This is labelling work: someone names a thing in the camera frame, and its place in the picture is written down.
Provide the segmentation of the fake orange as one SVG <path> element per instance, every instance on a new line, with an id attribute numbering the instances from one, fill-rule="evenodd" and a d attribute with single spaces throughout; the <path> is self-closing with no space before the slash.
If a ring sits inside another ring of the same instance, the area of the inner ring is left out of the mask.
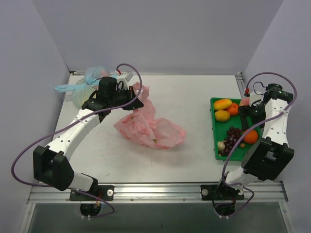
<path id="1" fill-rule="evenodd" d="M 233 102 L 226 110 L 230 113 L 231 116 L 236 116 L 239 114 L 239 105 Z"/>
<path id="2" fill-rule="evenodd" d="M 249 133 L 247 133 L 244 136 L 243 141 L 247 144 L 255 144 L 258 141 L 258 138 L 259 138 L 259 135 L 257 131 L 251 130 Z"/>

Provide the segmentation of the purple fake grape bunch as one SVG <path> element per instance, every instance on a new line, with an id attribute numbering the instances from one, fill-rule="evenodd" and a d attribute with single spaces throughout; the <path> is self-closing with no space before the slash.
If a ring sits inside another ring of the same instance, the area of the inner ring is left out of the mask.
<path id="1" fill-rule="evenodd" d="M 225 144 L 224 150 L 218 150 L 218 155 L 221 157 L 226 157 L 232 151 L 233 146 L 236 144 L 238 139 L 242 135 L 242 130 L 239 128 L 234 128 L 233 126 L 229 127 L 229 129 L 225 133 L 225 138 L 223 140 Z"/>

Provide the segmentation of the pink plastic bag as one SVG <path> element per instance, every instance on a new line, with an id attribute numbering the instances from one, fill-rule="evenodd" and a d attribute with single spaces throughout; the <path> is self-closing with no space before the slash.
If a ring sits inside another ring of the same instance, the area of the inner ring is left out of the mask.
<path id="1" fill-rule="evenodd" d="M 155 118 L 156 108 L 148 99 L 149 87 L 143 86 L 138 99 L 144 107 L 133 110 L 114 124 L 129 141 L 155 149 L 171 149 L 186 139 L 186 131 L 166 118 Z"/>

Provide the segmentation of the fake yellow mango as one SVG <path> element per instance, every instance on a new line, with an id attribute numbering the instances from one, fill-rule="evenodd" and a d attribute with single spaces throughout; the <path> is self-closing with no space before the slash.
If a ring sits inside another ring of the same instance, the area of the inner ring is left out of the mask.
<path id="1" fill-rule="evenodd" d="M 225 110 L 232 105 L 232 100 L 230 99 L 220 99 L 213 103 L 213 108 L 215 111 Z"/>

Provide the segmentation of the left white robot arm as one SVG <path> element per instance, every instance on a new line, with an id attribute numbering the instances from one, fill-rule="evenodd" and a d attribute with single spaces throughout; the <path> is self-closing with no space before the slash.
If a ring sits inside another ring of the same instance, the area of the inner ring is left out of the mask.
<path id="1" fill-rule="evenodd" d="M 72 127 L 57 136 L 45 147 L 33 151 L 34 178 L 60 191 L 79 189 L 88 200 L 98 195 L 97 179 L 78 173 L 70 165 L 70 159 L 83 139 L 98 126 L 112 109 L 131 111 L 143 107 L 133 87 L 128 84 L 130 72 L 120 76 L 102 77 L 98 88 L 83 103 Z"/>

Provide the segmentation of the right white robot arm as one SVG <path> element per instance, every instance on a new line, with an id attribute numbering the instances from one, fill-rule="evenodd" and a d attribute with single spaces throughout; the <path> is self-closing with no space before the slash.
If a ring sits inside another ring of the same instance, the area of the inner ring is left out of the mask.
<path id="1" fill-rule="evenodd" d="M 276 179 L 294 156 L 286 134 L 293 94 L 272 83 L 259 97 L 250 105 L 239 107 L 239 117 L 244 132 L 250 128 L 248 117 L 256 127 L 262 122 L 262 136 L 248 149 L 241 166 L 226 173 L 216 185 L 215 192 L 222 199 L 229 197 L 233 189 L 241 190 L 255 181 Z"/>

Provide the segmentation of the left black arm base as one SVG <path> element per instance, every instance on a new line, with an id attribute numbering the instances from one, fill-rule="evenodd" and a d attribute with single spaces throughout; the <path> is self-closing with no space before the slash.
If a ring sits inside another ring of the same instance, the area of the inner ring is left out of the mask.
<path id="1" fill-rule="evenodd" d="M 114 198 L 114 189 L 115 186 L 111 184 L 95 184 L 91 187 L 89 191 L 86 191 L 86 194 L 81 194 L 77 191 L 70 192 L 70 201 L 95 201 L 97 200 L 90 195 L 103 199 L 105 201 L 111 201 Z"/>

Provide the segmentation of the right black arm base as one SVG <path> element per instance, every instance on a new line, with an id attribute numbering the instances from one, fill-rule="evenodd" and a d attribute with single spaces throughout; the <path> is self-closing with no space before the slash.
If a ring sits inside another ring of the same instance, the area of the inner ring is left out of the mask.
<path id="1" fill-rule="evenodd" d="M 244 194 L 241 190 L 236 190 L 222 183 L 202 184 L 200 191 L 202 200 L 244 200 Z"/>

